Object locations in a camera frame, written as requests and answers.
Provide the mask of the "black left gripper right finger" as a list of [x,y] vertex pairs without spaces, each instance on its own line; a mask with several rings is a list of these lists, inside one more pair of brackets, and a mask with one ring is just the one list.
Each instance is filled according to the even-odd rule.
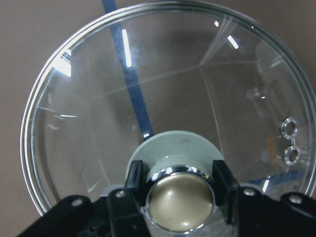
[[242,187],[223,160],[213,161],[212,177],[216,205],[220,207],[225,224],[232,226],[233,236],[264,236],[264,202],[261,193],[252,187]]

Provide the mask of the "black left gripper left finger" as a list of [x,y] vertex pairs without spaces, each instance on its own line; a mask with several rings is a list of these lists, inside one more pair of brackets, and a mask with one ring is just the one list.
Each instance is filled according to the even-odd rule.
[[107,197],[111,235],[113,237],[149,237],[150,231],[141,213],[143,162],[133,161],[125,185]]

